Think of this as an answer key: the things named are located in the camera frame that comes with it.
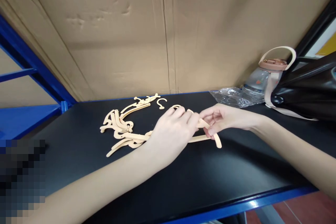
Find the plastic bag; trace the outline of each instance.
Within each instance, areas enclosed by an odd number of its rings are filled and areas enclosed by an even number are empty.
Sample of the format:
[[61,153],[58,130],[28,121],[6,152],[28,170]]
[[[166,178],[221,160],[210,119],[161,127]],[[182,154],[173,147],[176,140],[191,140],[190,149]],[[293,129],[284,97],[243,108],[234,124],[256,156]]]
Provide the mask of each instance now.
[[264,102],[264,99],[247,94],[237,87],[227,87],[209,92],[218,103],[236,108],[248,107]]

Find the left hand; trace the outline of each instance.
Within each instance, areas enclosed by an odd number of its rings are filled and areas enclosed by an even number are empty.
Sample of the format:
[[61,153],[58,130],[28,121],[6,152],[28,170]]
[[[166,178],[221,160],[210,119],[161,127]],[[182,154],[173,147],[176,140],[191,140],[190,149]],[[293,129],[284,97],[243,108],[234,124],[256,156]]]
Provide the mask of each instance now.
[[186,147],[198,130],[199,118],[198,113],[186,112],[184,107],[170,108],[160,117],[143,148],[155,153],[155,162],[160,162],[161,169],[171,164]]

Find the black table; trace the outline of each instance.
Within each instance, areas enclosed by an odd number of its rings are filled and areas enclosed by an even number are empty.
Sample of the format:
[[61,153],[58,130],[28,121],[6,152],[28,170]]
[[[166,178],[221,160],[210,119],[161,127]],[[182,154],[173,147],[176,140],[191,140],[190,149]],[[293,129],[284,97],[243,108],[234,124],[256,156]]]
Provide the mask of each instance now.
[[[164,110],[159,110],[154,101],[151,106],[126,117],[134,122],[134,133],[145,134],[152,130],[159,117],[172,105],[201,112],[216,104],[208,92],[162,97],[168,100],[161,102],[166,107]],[[121,111],[132,103],[133,99],[119,99],[76,104],[34,137],[45,139],[48,145],[45,152],[46,195],[133,150],[123,147],[106,158],[107,152],[119,140],[113,137],[112,129],[103,134],[99,130],[108,112],[112,109]],[[336,157],[335,124],[291,118],[263,104],[246,110],[272,118]],[[85,223],[162,223],[246,199],[306,186],[312,188],[303,176],[253,133],[232,128],[220,132],[219,137],[222,149],[210,140],[188,144],[171,165],[108,204]]]

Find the black leather bag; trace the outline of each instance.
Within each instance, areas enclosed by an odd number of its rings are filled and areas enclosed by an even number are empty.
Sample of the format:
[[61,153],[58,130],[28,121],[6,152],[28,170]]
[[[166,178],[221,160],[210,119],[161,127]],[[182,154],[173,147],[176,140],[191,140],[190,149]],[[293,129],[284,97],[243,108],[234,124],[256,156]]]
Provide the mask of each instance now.
[[336,121],[336,52],[283,76],[271,101],[306,118]]

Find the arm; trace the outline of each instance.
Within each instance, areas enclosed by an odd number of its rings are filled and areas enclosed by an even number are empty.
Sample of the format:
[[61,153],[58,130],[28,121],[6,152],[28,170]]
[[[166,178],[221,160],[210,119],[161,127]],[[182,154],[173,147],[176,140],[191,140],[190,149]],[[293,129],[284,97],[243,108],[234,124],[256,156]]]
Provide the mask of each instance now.
[[321,191],[336,199],[336,159],[295,136],[273,120],[237,108],[217,104],[200,113],[210,125],[207,136],[225,129],[250,130]]
[[185,148],[199,120],[197,113],[170,108],[143,146],[71,183],[45,199],[27,223],[82,223],[99,209],[168,166]]

